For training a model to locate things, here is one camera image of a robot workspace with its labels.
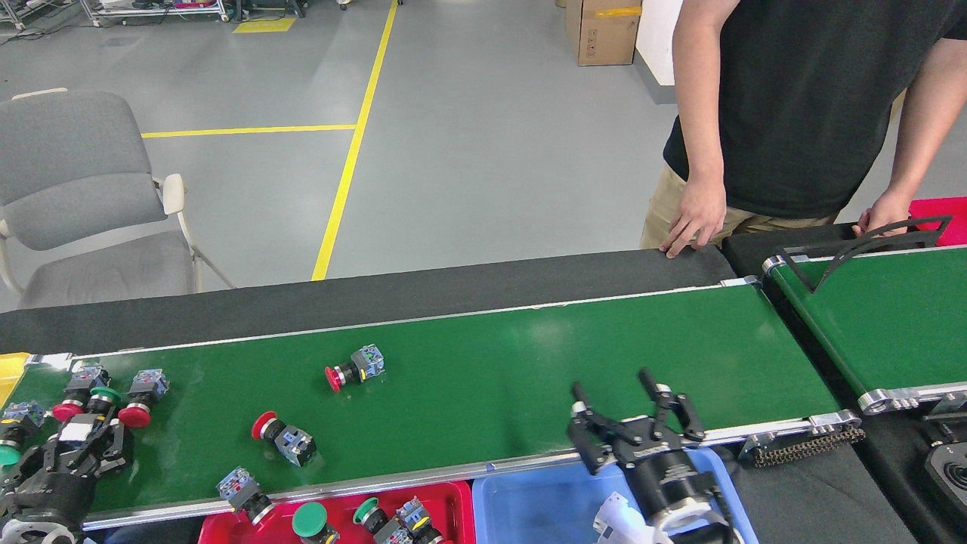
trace black t-shirt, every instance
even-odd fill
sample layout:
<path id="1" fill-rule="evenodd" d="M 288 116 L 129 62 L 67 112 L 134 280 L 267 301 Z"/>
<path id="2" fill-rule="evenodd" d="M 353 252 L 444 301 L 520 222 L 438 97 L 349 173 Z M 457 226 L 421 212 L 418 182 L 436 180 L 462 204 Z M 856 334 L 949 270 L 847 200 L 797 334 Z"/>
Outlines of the black t-shirt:
<path id="1" fill-rule="evenodd" d="M 967 40 L 967 0 L 739 2 L 721 32 L 728 205 L 837 213 L 883 147 L 893 100 L 941 38 Z M 678 119 L 664 159 L 689 178 Z"/>

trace yellow bin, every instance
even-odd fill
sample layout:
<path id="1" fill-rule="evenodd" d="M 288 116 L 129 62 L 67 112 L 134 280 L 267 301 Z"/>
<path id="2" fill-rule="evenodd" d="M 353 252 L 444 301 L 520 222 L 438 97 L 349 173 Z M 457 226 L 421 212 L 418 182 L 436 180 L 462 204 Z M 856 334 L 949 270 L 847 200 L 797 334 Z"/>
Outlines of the yellow bin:
<path id="1" fill-rule="evenodd" d="M 0 353 L 0 411 L 23 376 L 23 364 L 29 356 L 30 353 Z"/>

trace concrete floor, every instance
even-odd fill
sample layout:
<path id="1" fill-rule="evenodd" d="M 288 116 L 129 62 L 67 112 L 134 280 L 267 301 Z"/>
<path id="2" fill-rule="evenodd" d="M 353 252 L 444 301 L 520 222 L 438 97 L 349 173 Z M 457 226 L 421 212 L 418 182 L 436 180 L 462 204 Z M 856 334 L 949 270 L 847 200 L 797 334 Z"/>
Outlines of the concrete floor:
<path id="1" fill-rule="evenodd" d="M 144 133 L 354 124 L 393 2 L 341 12 L 311 0 L 282 33 L 233 34 L 205 15 L 65 28 L 0 47 L 0 100 L 107 90 L 128 100 Z M 551 0 L 398 7 L 327 278 L 637 246 L 676 107 L 651 101 L 638 67 L 577 67 L 564 13 Z M 13 32 L 0 23 L 0 40 Z M 210 257 L 256 286 L 312 277 L 352 135 L 145 141 L 156 175 L 184 174 L 189 221 Z M 893 139 L 841 221 L 885 187 Z M 965 194 L 965 149 L 967 114 L 922 197 Z M 120 235 L 45 254 L 14 242 L 15 274 L 26 282 L 40 263 Z M 14 306 L 0 289 L 0 311 Z"/>

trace red plastic bin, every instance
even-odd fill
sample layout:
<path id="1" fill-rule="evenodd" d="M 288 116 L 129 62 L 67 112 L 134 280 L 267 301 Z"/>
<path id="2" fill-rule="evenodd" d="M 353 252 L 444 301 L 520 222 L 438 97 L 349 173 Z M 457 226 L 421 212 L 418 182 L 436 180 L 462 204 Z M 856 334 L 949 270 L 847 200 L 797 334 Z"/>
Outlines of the red plastic bin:
<path id="1" fill-rule="evenodd" d="M 339 532 L 337 544 L 373 544 L 372 535 L 353 524 L 353 514 L 366 499 L 379 498 L 379 507 L 387 515 L 416 497 L 426 507 L 433 526 L 454 544 L 476 544 L 474 536 L 473 498 L 466 482 L 446 482 L 421 487 L 384 491 L 369 495 L 353 495 L 321 499 L 326 507 L 329 525 Z M 256 529 L 243 513 L 215 514 L 205 518 L 198 544 L 301 544 L 292 530 L 292 516 L 303 502 L 276 504 Z"/>
<path id="2" fill-rule="evenodd" d="M 924 198 L 910 202 L 910 217 L 920 219 L 935 215 L 953 215 L 947 230 L 937 241 L 938 246 L 959 246 L 967 244 L 967 196 L 947 198 Z M 918 225 L 921 230 L 939 227 L 939 223 Z"/>

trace green conveyor belt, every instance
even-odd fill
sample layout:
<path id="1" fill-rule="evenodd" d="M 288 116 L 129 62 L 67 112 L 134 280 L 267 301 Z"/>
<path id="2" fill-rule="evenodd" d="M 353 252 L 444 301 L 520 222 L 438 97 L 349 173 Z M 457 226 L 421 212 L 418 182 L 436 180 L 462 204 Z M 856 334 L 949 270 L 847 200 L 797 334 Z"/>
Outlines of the green conveyor belt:
<path id="1" fill-rule="evenodd" d="M 771 276 L 857 396 L 967 381 L 967 248 L 854 257 L 815 293 L 788 265 Z"/>
<path id="2" fill-rule="evenodd" d="M 375 343 L 386 373 L 335 394 L 323 369 Z M 838 410 L 758 287 L 717 287 L 85 359 L 126 391 L 163 368 L 171 392 L 136 430 L 136 464 L 99 485 L 94 512 L 215 499 L 243 466 L 268 493 L 559 451 L 570 387 L 599 411 L 652 413 L 643 365 L 722 429 Z M 68 375 L 30 368 L 13 401 L 57 404 Z M 249 435 L 275 410 L 315 436 L 296 468 Z M 44 431 L 53 432 L 48 423 Z"/>

